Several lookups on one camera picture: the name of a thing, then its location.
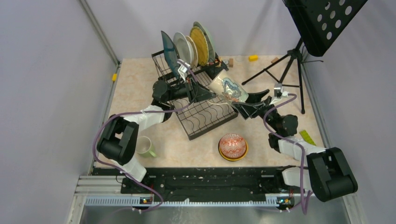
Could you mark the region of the black wire dish rack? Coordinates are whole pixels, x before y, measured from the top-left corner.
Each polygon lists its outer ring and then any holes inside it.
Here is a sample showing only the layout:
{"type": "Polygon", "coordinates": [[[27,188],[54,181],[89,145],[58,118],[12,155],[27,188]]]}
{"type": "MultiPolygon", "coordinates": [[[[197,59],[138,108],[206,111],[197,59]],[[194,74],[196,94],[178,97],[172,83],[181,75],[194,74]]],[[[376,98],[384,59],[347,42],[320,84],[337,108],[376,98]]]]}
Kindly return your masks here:
{"type": "MultiPolygon", "coordinates": [[[[159,76],[159,80],[164,80],[169,83],[172,87],[178,84],[177,79],[174,77],[171,69],[164,58],[164,51],[158,51],[151,55],[156,70],[159,76]]],[[[209,64],[207,66],[198,66],[194,68],[194,74],[197,76],[198,81],[203,86],[208,86],[212,79],[206,73],[209,68],[214,67],[215,64],[209,64]]],[[[226,103],[222,98],[216,97],[210,99],[213,103],[226,103]]],[[[180,121],[183,129],[185,130],[188,139],[196,139],[203,134],[233,120],[238,116],[238,112],[232,108],[229,104],[225,105],[212,105],[207,101],[201,101],[189,105],[187,108],[175,113],[178,120],[180,121]]]]}

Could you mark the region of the light green flower plate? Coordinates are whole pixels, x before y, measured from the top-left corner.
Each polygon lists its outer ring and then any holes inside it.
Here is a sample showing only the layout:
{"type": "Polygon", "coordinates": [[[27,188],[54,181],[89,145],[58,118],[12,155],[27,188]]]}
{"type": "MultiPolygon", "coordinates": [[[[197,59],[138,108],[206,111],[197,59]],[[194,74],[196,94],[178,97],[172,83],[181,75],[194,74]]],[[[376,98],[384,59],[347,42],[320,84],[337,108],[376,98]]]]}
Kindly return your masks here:
{"type": "Polygon", "coordinates": [[[216,60],[216,52],[215,52],[215,49],[214,49],[215,45],[214,45],[214,41],[213,41],[213,38],[212,38],[209,30],[205,26],[203,26],[200,22],[198,22],[198,21],[195,21],[193,23],[193,26],[199,27],[203,31],[203,33],[204,33],[204,35],[206,37],[207,43],[208,43],[209,62],[210,63],[214,63],[215,60],[216,60]]]}

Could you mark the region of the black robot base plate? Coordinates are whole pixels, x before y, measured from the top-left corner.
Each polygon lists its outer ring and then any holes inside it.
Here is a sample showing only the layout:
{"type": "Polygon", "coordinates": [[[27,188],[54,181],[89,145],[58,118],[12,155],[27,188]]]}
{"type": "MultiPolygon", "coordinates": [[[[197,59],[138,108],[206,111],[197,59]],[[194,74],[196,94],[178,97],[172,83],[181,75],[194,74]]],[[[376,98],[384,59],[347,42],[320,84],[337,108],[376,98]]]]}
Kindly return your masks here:
{"type": "Polygon", "coordinates": [[[298,187],[281,180],[282,167],[148,168],[139,186],[114,168],[94,168],[94,176],[116,176],[123,195],[140,194],[138,206],[257,206],[292,209],[298,187]]]}

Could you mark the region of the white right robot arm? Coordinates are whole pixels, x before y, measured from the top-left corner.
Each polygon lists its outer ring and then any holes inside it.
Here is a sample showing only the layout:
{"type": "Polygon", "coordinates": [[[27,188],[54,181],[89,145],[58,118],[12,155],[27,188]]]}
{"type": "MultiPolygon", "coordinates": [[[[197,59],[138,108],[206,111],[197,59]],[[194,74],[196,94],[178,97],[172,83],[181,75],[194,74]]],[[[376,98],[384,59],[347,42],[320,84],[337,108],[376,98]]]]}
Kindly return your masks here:
{"type": "Polygon", "coordinates": [[[298,167],[285,168],[274,179],[279,192],[287,192],[297,186],[312,192],[322,202],[343,197],[358,190],[358,182],[348,161],[338,147],[324,148],[312,145],[296,137],[296,115],[280,115],[277,109],[297,98],[296,94],[284,93],[285,102],[274,105],[272,97],[262,101],[269,91],[249,95],[249,102],[232,102],[232,106],[244,119],[260,117],[269,131],[270,147],[300,161],[298,167]]]}

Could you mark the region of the dark teal square plate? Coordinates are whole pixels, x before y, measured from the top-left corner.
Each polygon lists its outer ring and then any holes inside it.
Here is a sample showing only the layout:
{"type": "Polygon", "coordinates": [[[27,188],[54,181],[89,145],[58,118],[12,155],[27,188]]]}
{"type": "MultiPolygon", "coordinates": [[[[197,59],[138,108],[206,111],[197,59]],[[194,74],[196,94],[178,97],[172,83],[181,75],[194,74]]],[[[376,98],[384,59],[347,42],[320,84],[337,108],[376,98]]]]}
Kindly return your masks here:
{"type": "Polygon", "coordinates": [[[174,77],[176,79],[180,79],[180,75],[178,73],[178,69],[180,65],[177,63],[179,59],[178,50],[173,43],[173,40],[170,36],[161,30],[162,42],[163,42],[163,50],[164,50],[164,58],[169,68],[171,69],[174,77]]]}

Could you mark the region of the beige mug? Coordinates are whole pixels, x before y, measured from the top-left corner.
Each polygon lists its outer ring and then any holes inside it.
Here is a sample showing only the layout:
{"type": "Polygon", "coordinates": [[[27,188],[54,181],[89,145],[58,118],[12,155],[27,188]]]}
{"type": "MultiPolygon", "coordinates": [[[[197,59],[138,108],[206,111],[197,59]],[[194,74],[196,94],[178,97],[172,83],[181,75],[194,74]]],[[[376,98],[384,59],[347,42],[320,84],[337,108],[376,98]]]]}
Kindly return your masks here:
{"type": "Polygon", "coordinates": [[[212,105],[225,105],[232,102],[245,103],[249,94],[242,88],[242,86],[234,81],[225,69],[223,69],[207,86],[209,90],[214,92],[219,98],[224,99],[227,103],[213,103],[207,101],[212,105]]]}

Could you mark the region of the cream floral plate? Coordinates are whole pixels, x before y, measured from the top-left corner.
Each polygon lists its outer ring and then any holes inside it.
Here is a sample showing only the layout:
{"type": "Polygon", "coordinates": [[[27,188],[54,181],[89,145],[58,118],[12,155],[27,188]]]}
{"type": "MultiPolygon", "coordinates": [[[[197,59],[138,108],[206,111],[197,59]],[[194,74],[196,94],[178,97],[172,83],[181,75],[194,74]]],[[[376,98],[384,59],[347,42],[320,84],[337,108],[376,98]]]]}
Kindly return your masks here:
{"type": "Polygon", "coordinates": [[[187,42],[191,45],[191,55],[193,56],[193,59],[191,61],[191,68],[194,69],[198,66],[198,54],[196,44],[190,36],[186,36],[185,38],[187,42]]]}

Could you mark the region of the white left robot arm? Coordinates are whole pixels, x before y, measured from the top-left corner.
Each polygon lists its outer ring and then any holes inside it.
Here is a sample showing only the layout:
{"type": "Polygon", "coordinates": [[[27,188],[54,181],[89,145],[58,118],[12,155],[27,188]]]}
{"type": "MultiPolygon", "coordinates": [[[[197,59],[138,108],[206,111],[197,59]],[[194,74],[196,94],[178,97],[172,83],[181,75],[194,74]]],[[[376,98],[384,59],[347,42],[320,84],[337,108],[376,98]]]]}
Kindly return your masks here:
{"type": "Polygon", "coordinates": [[[97,162],[98,154],[111,161],[110,166],[132,179],[132,187],[139,193],[149,189],[147,170],[135,157],[140,131],[167,121],[178,110],[170,101],[187,98],[197,103],[215,98],[216,94],[197,81],[190,80],[171,86],[159,80],[153,85],[153,101],[143,110],[112,115],[97,132],[92,152],[97,162]]]}

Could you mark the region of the white plate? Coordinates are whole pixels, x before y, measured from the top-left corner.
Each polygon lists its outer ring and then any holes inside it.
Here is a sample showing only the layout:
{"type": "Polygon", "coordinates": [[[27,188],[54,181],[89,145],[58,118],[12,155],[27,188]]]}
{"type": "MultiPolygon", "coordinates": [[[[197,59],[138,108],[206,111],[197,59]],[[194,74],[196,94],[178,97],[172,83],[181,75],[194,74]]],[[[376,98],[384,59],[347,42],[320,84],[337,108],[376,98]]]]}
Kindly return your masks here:
{"type": "Polygon", "coordinates": [[[173,36],[173,43],[176,46],[179,58],[191,66],[193,60],[192,46],[187,41],[186,36],[181,32],[176,32],[173,36]]]}

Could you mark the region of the yellow bamboo pattern plate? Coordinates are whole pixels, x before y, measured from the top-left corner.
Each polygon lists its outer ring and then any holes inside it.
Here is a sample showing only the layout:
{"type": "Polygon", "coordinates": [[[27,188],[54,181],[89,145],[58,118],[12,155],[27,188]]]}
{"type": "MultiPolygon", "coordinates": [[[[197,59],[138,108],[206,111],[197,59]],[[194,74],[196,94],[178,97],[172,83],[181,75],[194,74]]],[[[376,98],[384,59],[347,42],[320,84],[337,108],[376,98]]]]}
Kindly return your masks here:
{"type": "Polygon", "coordinates": [[[197,48],[198,64],[206,66],[209,61],[209,48],[203,31],[199,27],[193,26],[190,30],[190,38],[197,48]]]}

